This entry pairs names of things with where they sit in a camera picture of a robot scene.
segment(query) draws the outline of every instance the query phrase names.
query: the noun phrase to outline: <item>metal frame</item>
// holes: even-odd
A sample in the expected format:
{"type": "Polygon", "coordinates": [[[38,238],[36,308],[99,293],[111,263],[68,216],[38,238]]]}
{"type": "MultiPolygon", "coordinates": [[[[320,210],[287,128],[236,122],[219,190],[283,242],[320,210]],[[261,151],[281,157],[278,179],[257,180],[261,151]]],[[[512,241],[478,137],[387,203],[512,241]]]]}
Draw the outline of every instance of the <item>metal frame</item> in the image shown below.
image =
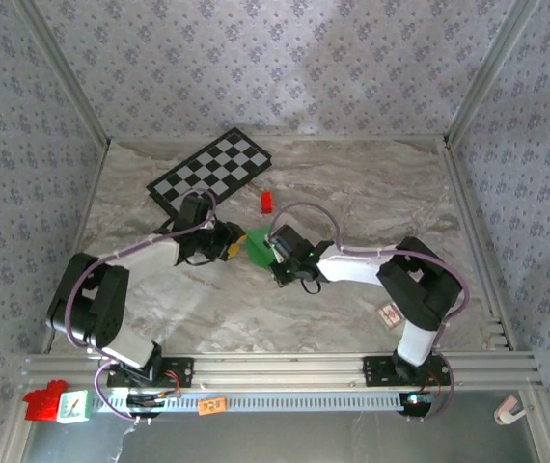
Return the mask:
{"type": "Polygon", "coordinates": [[[515,334],[509,323],[509,314],[503,294],[499,291],[498,272],[500,268],[495,255],[490,253],[484,243],[489,240],[485,224],[474,214],[477,210],[477,200],[464,185],[463,168],[441,138],[436,138],[436,150],[440,154],[447,182],[453,193],[459,222],[470,246],[471,256],[481,283],[483,302],[489,319],[497,319],[504,330],[507,348],[515,348],[515,334]]]}
{"type": "Polygon", "coordinates": [[[459,104],[459,109],[447,129],[450,148],[457,147],[481,103],[491,90],[498,73],[519,40],[539,0],[515,0],[496,39],[487,50],[472,85],[459,104]]]}
{"type": "Polygon", "coordinates": [[[80,87],[80,83],[73,73],[61,47],[54,39],[54,35],[45,22],[39,7],[35,4],[34,0],[14,0],[14,5],[31,31],[33,39],[40,46],[41,53],[65,89],[69,101],[73,103],[75,110],[86,125],[93,140],[100,147],[107,147],[108,140],[103,126],[82,87],[80,87]]]}
{"type": "MultiPolygon", "coordinates": [[[[183,354],[186,355],[196,360],[192,387],[186,391],[190,396],[345,393],[365,397],[373,392],[410,391],[365,386],[363,357],[375,353],[183,354]]],[[[531,352],[449,352],[446,356],[454,370],[457,392],[542,389],[531,352]]],[[[72,389],[92,388],[99,361],[100,357],[94,355],[40,354],[24,359],[19,394],[0,439],[0,462],[19,462],[25,450],[32,423],[22,418],[26,411],[26,404],[20,401],[23,394],[59,377],[68,381],[72,389]]]]}

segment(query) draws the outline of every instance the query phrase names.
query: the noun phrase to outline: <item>gray marble table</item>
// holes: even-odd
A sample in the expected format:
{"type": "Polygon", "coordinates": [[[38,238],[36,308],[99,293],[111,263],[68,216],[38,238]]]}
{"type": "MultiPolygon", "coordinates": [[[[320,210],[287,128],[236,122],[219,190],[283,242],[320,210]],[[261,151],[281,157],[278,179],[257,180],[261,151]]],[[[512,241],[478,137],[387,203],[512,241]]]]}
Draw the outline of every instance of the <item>gray marble table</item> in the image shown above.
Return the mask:
{"type": "MultiPolygon", "coordinates": [[[[468,280],[472,301],[443,338],[446,350],[482,350],[488,333],[479,283],[437,154],[389,141],[260,140],[273,166],[218,207],[218,217],[252,229],[269,223],[260,192],[275,208],[292,201],[328,207],[344,243],[369,246],[422,239],[468,280]]],[[[83,246],[106,254],[137,241],[167,215],[145,185],[208,143],[113,143],[105,161],[83,246]]],[[[283,217],[313,242],[332,229],[319,212],[296,208],[283,217]]],[[[125,323],[164,344],[165,352],[378,351],[397,345],[401,326],[388,330],[376,309],[384,289],[354,283],[325,285],[306,294],[278,288],[245,254],[202,267],[181,265],[144,281],[126,299],[125,323]]],[[[53,351],[67,351],[62,336],[53,351]]]]}

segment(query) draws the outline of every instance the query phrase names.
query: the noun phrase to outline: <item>checkerboard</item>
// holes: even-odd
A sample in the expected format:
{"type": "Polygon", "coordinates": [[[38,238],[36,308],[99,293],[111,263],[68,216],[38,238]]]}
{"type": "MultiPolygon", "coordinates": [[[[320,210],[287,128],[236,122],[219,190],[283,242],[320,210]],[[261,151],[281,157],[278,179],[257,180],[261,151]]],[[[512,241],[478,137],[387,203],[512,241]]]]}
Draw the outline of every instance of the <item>checkerboard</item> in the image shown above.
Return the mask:
{"type": "Polygon", "coordinates": [[[271,155],[233,128],[147,185],[152,198],[172,217],[190,188],[210,190],[220,204],[271,165],[271,155]]]}

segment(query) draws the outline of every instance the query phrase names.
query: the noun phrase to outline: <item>red object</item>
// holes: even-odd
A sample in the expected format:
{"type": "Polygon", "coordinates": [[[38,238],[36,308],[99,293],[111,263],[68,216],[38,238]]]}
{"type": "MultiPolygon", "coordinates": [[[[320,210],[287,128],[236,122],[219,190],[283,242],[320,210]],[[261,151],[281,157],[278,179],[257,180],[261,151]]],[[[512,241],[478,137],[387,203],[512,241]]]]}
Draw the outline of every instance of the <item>red object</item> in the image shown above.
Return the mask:
{"type": "Polygon", "coordinates": [[[260,194],[260,202],[262,214],[270,214],[273,212],[273,197],[270,191],[262,191],[260,194]]]}
{"type": "Polygon", "coordinates": [[[28,403],[26,420],[31,422],[55,422],[59,411],[61,394],[67,390],[67,382],[54,380],[47,383],[45,389],[38,389],[24,396],[28,403]]]}

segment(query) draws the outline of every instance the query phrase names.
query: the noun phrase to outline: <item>wall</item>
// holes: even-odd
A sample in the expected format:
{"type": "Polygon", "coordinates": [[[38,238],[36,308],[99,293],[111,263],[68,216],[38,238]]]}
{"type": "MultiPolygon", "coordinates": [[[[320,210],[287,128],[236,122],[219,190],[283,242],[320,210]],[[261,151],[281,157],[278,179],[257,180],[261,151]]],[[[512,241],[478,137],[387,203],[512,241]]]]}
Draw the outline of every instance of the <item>wall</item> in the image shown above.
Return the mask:
{"type": "Polygon", "coordinates": [[[540,2],[457,154],[501,263],[511,321],[550,394],[550,1],[540,2]]]}
{"type": "Polygon", "coordinates": [[[511,0],[38,0],[108,135],[446,131],[511,0]]]}
{"type": "Polygon", "coordinates": [[[11,2],[0,0],[0,423],[37,352],[100,149],[11,2]]]}

